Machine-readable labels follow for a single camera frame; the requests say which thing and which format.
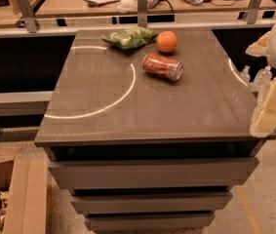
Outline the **green chip bag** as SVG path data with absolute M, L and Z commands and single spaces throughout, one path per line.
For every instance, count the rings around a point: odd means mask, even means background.
M 157 36 L 158 34 L 151 29 L 138 26 L 112 32 L 101 39 L 111 46 L 130 50 L 149 44 Z

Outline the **grey drawer cabinet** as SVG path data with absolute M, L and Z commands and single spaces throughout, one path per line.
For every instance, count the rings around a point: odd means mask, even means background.
M 71 46 L 35 142 L 93 231 L 209 225 L 256 168 L 256 99 L 212 31 L 181 29 L 176 82 L 143 70 L 101 32 Z

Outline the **cardboard box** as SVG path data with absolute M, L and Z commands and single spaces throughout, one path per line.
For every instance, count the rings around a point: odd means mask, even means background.
M 8 192 L 2 234 L 46 234 L 48 160 L 18 158 L 19 152 L 0 148 L 0 192 Z

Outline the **clear plastic bottle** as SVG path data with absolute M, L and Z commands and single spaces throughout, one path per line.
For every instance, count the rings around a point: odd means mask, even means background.
M 245 83 L 249 83 L 251 80 L 249 71 L 250 71 L 250 67 L 246 65 L 244 69 L 240 72 L 240 76 Z
M 257 72 L 256 77 L 253 81 L 253 88 L 257 91 L 265 81 L 269 81 L 271 78 L 271 67 L 267 65 Z

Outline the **red coke can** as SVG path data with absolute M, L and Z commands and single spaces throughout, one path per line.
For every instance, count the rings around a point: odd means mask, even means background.
M 142 68 L 151 74 L 176 82 L 182 72 L 182 63 L 179 60 L 164 58 L 157 54 L 147 54 L 142 61 Z

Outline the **orange fruit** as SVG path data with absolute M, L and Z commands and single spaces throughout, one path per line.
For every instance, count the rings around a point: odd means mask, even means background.
M 171 53 L 177 47 L 177 36 L 172 31 L 163 31 L 157 37 L 157 48 L 162 53 Z

